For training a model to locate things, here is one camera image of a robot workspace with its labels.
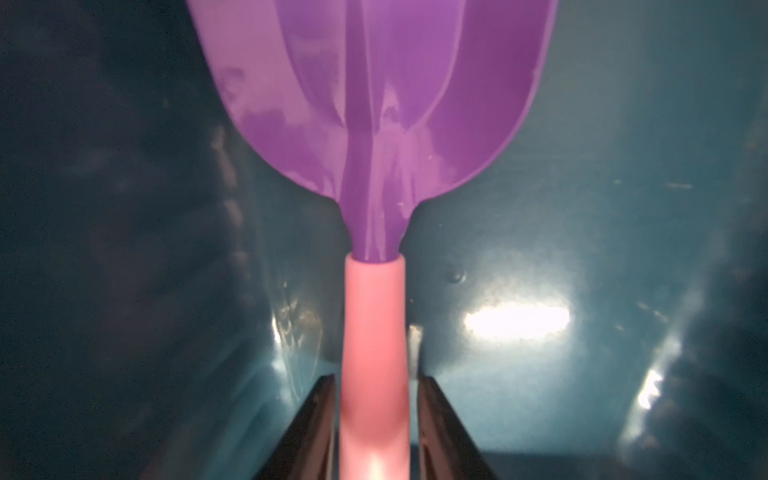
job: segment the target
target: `water droplet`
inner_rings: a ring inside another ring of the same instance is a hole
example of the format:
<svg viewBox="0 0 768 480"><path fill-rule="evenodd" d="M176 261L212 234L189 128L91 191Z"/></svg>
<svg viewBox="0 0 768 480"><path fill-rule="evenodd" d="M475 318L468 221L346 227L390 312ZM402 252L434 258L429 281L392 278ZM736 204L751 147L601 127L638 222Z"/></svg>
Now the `water droplet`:
<svg viewBox="0 0 768 480"><path fill-rule="evenodd" d="M456 265L448 265L445 269L445 279L449 283L461 283L467 278L467 273Z"/></svg>

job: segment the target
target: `pink plastic tube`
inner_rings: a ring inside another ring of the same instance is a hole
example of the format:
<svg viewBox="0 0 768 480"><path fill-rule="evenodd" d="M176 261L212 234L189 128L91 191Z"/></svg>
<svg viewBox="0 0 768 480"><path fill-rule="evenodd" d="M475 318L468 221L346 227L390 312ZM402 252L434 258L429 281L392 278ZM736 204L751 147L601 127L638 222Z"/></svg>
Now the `pink plastic tube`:
<svg viewBox="0 0 768 480"><path fill-rule="evenodd" d="M407 480L406 259L346 258L339 480Z"/></svg>

